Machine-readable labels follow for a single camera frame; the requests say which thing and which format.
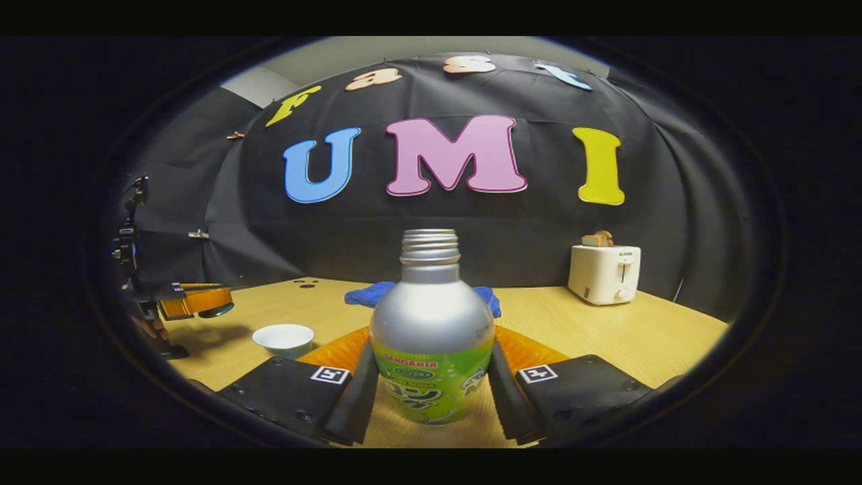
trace pink letter m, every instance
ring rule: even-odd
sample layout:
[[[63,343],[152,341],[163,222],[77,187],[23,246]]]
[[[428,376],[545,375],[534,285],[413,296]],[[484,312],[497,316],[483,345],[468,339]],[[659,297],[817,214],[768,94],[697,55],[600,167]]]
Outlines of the pink letter m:
[[[425,193],[431,182],[422,177],[420,159],[444,189],[451,191],[461,179],[472,157],[476,172],[467,186],[477,192],[519,192],[527,188],[527,179],[518,173],[512,151],[510,117],[473,117],[461,130],[458,140],[451,141],[427,119],[411,119],[386,127],[395,135],[395,179],[386,187],[391,195],[408,196]]]

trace blue cloth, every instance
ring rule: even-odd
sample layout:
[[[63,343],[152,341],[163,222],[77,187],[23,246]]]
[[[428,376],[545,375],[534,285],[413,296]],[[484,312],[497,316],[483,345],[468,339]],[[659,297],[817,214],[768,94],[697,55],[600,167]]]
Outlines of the blue cloth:
[[[368,288],[361,290],[353,290],[344,294],[344,302],[348,305],[362,305],[374,308],[381,298],[384,297],[395,286],[391,281],[380,281],[374,283]],[[500,311],[500,299],[494,294],[494,290],[488,287],[474,287],[476,293],[485,300],[488,304],[491,314],[494,318],[500,318],[503,313]]]

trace letter u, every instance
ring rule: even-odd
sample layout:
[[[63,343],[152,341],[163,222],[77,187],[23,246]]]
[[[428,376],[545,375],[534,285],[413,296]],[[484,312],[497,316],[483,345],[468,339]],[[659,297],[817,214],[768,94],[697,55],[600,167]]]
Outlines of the letter u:
[[[361,130],[345,128],[333,131],[325,138],[332,145],[329,176],[322,182],[309,180],[309,153],[317,144],[314,140],[299,142],[284,151],[284,190],[291,200],[314,204],[332,198],[344,190],[353,170],[353,138]]]

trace silver bottle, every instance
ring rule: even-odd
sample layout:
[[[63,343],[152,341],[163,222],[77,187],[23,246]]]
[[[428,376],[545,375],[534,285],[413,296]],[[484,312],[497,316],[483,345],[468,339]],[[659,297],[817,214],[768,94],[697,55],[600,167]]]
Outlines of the silver bottle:
[[[469,414],[494,342],[494,318],[460,279],[460,257],[454,230],[405,231],[402,280],[372,316],[372,346],[389,394],[405,418],[424,424]]]

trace toaster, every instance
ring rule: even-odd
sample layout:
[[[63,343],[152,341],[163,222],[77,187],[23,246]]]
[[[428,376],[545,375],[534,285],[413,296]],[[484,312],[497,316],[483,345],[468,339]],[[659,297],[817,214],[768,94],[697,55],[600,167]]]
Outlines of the toaster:
[[[640,248],[572,246],[569,289],[593,305],[634,299],[640,275]]]

